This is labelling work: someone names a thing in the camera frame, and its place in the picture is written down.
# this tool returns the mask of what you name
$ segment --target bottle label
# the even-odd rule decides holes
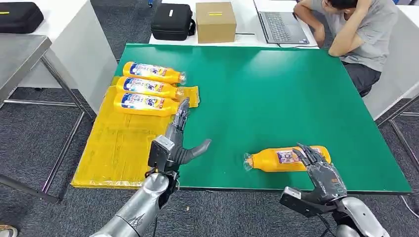
[[[163,84],[157,81],[144,80],[138,78],[126,78],[124,82],[124,90],[134,92],[161,92]]]
[[[164,67],[133,63],[129,69],[129,73],[137,76],[149,77],[149,76],[159,76],[164,77],[166,75],[167,69]]]
[[[313,150],[320,152],[320,149],[313,148]],[[278,156],[279,163],[281,164],[287,164],[287,163],[294,163],[294,162],[300,162],[300,158],[292,151],[277,151],[276,155]]]
[[[164,98],[147,96],[140,94],[125,93],[122,97],[121,106],[129,109],[161,109],[163,108]]]

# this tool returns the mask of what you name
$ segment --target yellow plastic bottle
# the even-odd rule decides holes
[[[127,62],[124,65],[123,74],[127,77],[143,78],[169,84],[180,83],[183,85],[186,83],[184,72],[149,64]]]
[[[114,108],[121,113],[161,117],[176,114],[179,104],[169,98],[133,93],[118,93],[114,100]]]
[[[118,92],[140,93],[179,100],[183,96],[182,87],[171,84],[132,77],[120,77],[116,84]]]
[[[330,154],[325,147],[310,147],[322,154],[328,163],[331,162]],[[246,153],[244,157],[245,169],[260,169],[265,172],[305,171],[304,164],[293,152],[293,148],[302,152],[300,147],[286,147],[265,149],[254,155]]]

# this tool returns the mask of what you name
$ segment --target laptop keyboard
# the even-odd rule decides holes
[[[285,24],[282,21],[279,12],[264,12],[268,20],[269,29],[271,31],[274,41],[287,42],[291,40],[290,35],[285,30]]]

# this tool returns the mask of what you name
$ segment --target robotic thumb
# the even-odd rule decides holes
[[[208,150],[208,147],[210,146],[211,141],[211,139],[205,139],[205,141],[201,143],[199,146],[192,148],[190,150],[193,156],[192,159],[206,152]]]
[[[179,159],[179,164],[187,164],[192,159],[202,155],[202,153],[207,151],[208,147],[210,146],[210,143],[211,143],[211,139],[206,139],[199,146],[194,147],[190,150],[182,148],[182,152]]]

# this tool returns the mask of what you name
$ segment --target shoe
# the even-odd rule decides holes
[[[364,96],[368,95],[368,93],[371,91],[371,88],[372,88],[372,86],[370,86],[370,87],[368,87],[367,89],[365,89],[365,90],[363,90],[363,91],[359,92],[359,95],[360,95],[361,97],[364,97]]]
[[[0,225],[0,237],[17,237],[17,229],[13,226]]]

